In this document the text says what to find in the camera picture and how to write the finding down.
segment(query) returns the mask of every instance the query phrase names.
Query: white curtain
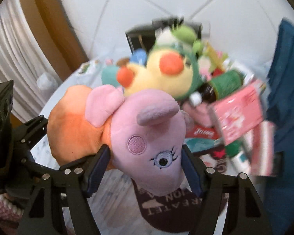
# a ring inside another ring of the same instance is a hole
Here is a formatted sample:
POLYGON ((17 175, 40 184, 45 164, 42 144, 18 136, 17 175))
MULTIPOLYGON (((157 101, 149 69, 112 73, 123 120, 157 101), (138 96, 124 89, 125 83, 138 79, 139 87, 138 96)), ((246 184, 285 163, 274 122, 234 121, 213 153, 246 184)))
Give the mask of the white curtain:
POLYGON ((36 81, 47 72, 61 80, 36 42, 19 0, 0 4, 0 83, 14 80, 12 113, 22 122, 36 117, 47 99, 36 81))

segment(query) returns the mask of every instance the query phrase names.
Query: yellow plush duck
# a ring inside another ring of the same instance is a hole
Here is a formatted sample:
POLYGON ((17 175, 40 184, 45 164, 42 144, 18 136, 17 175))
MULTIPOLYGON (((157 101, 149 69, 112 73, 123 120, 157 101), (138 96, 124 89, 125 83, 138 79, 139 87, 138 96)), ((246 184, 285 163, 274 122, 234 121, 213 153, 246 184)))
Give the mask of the yellow plush duck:
POLYGON ((128 63, 117 74, 117 81, 130 96, 143 89, 159 89, 175 100, 186 99, 203 84, 197 57, 181 45, 155 46, 146 67, 128 63))

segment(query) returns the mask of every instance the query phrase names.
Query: pink cheek patch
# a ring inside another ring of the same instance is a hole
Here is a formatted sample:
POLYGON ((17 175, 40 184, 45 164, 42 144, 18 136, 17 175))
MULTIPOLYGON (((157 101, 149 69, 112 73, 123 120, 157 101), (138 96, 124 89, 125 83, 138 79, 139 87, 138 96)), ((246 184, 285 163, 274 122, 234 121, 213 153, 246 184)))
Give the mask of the pink cheek patch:
POLYGON ((128 141, 129 151, 134 155, 140 155, 146 149, 145 140, 141 136, 132 136, 128 141))

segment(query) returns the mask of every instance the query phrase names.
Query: pink plush elephant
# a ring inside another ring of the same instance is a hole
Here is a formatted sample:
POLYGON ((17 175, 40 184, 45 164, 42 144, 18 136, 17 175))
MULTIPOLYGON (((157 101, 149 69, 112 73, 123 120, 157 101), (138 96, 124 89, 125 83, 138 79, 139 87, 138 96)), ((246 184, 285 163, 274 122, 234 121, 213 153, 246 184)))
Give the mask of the pink plush elephant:
POLYGON ((111 149, 112 165, 140 187, 156 196, 178 189, 184 178, 181 148, 186 130, 193 126, 192 119, 180 110, 178 103, 169 94, 156 89, 142 90, 125 98, 111 85, 93 90, 78 87, 78 91, 68 89, 49 116, 47 133, 56 160, 64 164, 97 153, 102 144, 107 144, 111 149), (75 104, 70 102, 66 108, 65 99, 66 103, 74 99, 75 104), (78 119, 74 106, 79 107, 78 119), (91 127, 85 130, 84 125, 76 124, 77 121, 91 127), (61 128, 68 125, 70 130, 61 128), (61 131, 69 131, 69 135, 59 133, 61 131), (81 132, 86 134, 82 143, 78 139, 81 132))

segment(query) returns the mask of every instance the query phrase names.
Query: orange beak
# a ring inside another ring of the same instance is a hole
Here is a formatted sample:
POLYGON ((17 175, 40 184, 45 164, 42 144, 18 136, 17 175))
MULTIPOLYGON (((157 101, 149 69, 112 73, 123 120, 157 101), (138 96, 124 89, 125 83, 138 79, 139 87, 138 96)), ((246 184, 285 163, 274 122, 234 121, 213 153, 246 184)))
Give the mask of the orange beak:
POLYGON ((177 53, 168 53, 160 58, 160 71, 166 75, 178 75, 184 69, 182 56, 177 53))
POLYGON ((121 86, 127 88, 129 87, 134 79, 134 72, 129 68, 123 66, 119 69, 117 73, 117 81, 121 86))

